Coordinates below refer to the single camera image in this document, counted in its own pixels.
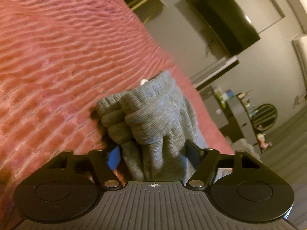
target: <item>tv screen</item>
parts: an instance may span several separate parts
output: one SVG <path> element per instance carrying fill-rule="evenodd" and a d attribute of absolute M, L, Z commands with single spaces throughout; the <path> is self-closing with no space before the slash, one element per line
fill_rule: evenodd
<path fill-rule="evenodd" d="M 187 0 L 209 23 L 231 55 L 247 49 L 260 37 L 234 0 Z"/>

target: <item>circular black disc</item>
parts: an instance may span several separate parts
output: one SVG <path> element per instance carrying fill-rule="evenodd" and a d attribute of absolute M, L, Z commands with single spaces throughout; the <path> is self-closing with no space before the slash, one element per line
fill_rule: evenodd
<path fill-rule="evenodd" d="M 230 217 L 265 222 L 284 216 L 293 205 L 294 193 L 288 184 L 266 184 L 260 179 L 234 182 L 229 175 L 210 187 L 210 197 Z"/>
<path fill-rule="evenodd" d="M 36 221 L 73 219 L 86 213 L 99 196 L 96 185 L 82 175 L 48 170 L 44 178 L 32 178 L 16 188 L 14 201 L 20 213 Z"/>

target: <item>pink bedspread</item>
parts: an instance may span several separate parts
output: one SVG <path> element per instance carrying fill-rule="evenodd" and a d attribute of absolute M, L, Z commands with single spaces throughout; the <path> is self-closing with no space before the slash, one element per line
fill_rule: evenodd
<path fill-rule="evenodd" d="M 25 177 L 65 149 L 104 147 L 90 116 L 100 98 L 165 69 L 208 145 L 233 153 L 189 79 L 122 0 L 0 0 L 0 15 L 0 229 L 18 219 L 12 194 Z"/>

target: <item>oval mirror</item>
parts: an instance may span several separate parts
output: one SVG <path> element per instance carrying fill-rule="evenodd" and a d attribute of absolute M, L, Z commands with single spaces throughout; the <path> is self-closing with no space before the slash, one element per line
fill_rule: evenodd
<path fill-rule="evenodd" d="M 277 109 L 272 104 L 263 104 L 257 108 L 252 118 L 253 127 L 258 131 L 270 129 L 277 120 Z"/>

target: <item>dresser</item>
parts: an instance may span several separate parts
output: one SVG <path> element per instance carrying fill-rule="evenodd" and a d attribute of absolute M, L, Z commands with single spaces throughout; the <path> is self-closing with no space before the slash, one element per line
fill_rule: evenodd
<path fill-rule="evenodd" d="M 211 119 L 225 137 L 228 136 L 233 143 L 245 138 L 254 147 L 255 152 L 261 154 L 248 112 L 238 97 L 234 96 L 227 100 L 227 107 L 223 109 L 212 87 L 207 87 L 199 93 Z"/>

